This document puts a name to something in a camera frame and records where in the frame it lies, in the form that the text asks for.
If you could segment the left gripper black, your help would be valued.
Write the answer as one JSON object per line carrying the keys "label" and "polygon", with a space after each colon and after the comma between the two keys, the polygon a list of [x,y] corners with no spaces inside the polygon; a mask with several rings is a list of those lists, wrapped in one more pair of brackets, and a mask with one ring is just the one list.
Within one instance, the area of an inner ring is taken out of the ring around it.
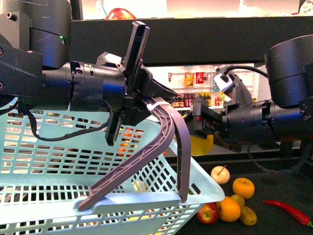
{"label": "left gripper black", "polygon": [[134,21],[127,53],[122,60],[120,70],[124,77],[122,101],[112,107],[110,123],[105,139],[109,146],[114,145],[121,125],[136,126],[150,116],[143,101],[151,97],[161,97],[172,103],[177,95],[175,91],[153,79],[152,73],[143,66],[141,58],[146,46],[150,28],[141,21]]}

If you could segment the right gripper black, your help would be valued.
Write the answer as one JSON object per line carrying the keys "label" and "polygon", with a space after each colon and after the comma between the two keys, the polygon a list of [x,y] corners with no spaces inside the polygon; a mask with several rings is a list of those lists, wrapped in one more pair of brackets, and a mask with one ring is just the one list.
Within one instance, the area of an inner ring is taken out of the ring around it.
{"label": "right gripper black", "polygon": [[214,80],[230,101],[225,102],[224,110],[217,113],[208,107],[208,102],[204,98],[197,97],[188,114],[189,134],[202,140],[207,136],[213,136],[216,145],[239,153],[242,148],[230,138],[227,121],[231,111],[245,103],[245,85],[234,72],[228,72],[226,75],[219,72]]}

